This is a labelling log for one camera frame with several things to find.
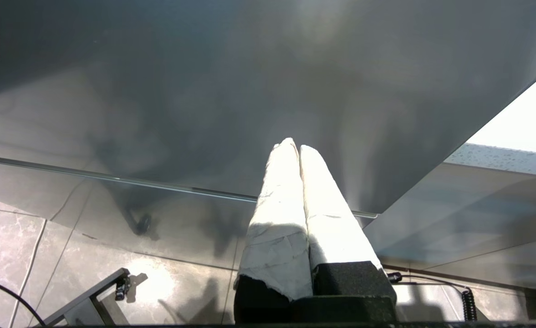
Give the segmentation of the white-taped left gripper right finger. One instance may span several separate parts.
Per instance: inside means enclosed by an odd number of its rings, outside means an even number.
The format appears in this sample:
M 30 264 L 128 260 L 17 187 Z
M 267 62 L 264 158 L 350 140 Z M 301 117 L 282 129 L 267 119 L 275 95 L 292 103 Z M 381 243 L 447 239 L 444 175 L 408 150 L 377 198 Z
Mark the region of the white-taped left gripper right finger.
M 396 292 L 318 150 L 300 150 L 313 293 L 395 309 Z

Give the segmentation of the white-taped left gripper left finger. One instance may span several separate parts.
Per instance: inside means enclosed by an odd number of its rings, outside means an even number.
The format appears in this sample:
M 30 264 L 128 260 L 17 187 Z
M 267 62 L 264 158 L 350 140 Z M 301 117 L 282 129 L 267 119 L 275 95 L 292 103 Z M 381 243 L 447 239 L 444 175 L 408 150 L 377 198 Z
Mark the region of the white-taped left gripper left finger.
M 236 324 L 286 323 L 313 296 L 300 157 L 292 138 L 274 145 L 234 282 Z

